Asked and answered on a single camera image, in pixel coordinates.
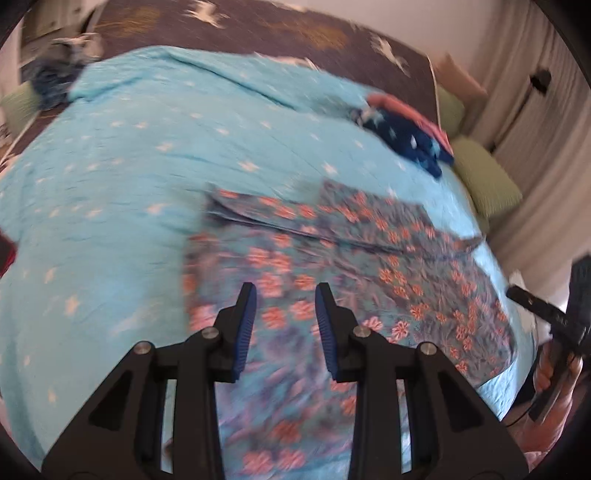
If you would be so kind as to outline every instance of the red object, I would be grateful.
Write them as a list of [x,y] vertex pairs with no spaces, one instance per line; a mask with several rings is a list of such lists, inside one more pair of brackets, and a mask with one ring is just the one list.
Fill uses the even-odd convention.
[[0,232],[0,277],[4,276],[17,257],[17,246]]

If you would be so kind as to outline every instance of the wall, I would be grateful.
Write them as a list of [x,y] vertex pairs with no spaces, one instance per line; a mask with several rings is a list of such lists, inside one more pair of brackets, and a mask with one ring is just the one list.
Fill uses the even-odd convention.
[[448,51],[469,71],[506,0],[281,1],[367,25],[427,53],[433,62]]

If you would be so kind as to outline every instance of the floral cloth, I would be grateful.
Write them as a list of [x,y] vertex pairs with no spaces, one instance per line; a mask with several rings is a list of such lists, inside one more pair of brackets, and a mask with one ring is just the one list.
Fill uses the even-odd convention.
[[209,200],[184,266],[190,329],[211,325],[245,281],[259,295],[246,370],[217,388],[229,476],[348,465],[356,393],[326,370],[319,282],[390,342],[436,343],[474,387],[511,364],[507,317],[470,254],[482,239],[435,230],[422,206],[332,181],[316,205],[225,190]]

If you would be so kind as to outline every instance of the white curtain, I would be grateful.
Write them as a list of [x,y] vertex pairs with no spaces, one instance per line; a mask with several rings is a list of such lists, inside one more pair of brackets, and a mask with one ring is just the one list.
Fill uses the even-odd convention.
[[495,52],[481,79],[490,98],[465,130],[485,146],[514,118],[538,66],[552,83],[533,92],[495,158],[524,194],[489,243],[506,273],[520,270],[535,294],[562,304],[570,264],[591,249],[591,89],[551,22],[530,0],[505,0]]

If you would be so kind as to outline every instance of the metal screw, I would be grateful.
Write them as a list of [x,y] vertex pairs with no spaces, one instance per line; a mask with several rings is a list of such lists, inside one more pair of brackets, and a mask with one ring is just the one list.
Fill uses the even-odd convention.
[[152,345],[150,342],[138,342],[134,346],[134,353],[138,355],[145,355],[152,349]]
[[360,338],[367,338],[371,335],[371,328],[364,325],[357,325],[357,327],[353,329],[353,335]]
[[421,352],[425,355],[435,355],[437,353],[437,346],[431,342],[425,342],[421,345]]
[[205,338],[207,340],[211,340],[212,338],[217,337],[219,334],[220,334],[220,331],[215,327],[205,327],[201,331],[201,335],[203,335],[203,338]]

